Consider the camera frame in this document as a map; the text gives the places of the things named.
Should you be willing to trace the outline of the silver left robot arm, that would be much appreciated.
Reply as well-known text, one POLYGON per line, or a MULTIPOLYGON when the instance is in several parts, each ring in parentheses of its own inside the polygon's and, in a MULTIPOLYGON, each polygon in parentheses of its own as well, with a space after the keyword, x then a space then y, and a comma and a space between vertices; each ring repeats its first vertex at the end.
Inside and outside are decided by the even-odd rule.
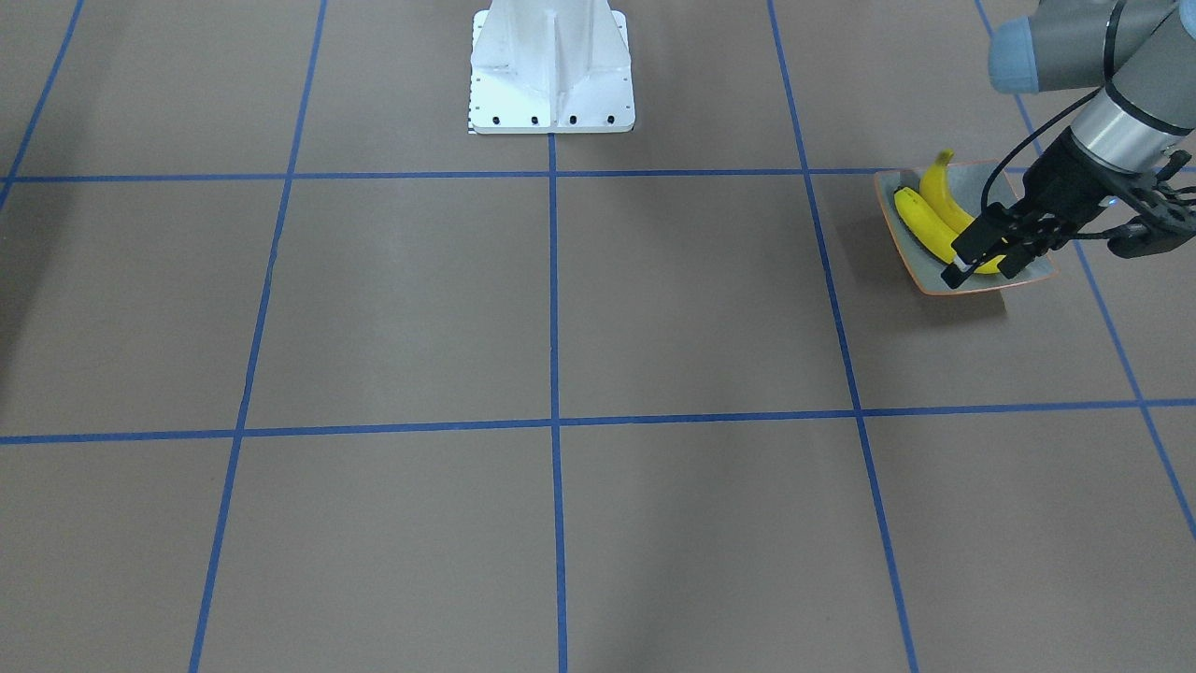
POLYGON ((1191 1, 1042 1, 991 33, 988 72, 1000 93, 1084 88, 1068 121, 1023 176, 1015 204, 991 204, 952 243, 941 279, 957 289, 982 265, 1013 279, 1085 227, 1110 201, 1127 224, 1096 234, 1123 259, 1192 240, 1192 197, 1170 186, 1190 161, 1191 1))

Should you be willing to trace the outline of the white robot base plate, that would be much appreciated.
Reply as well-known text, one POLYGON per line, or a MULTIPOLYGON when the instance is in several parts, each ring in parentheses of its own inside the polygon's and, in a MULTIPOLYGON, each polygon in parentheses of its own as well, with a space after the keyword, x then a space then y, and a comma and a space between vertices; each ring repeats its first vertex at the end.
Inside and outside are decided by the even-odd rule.
POLYGON ((636 126, 628 18, 606 1, 492 1, 471 26, 469 131, 622 134, 636 126))

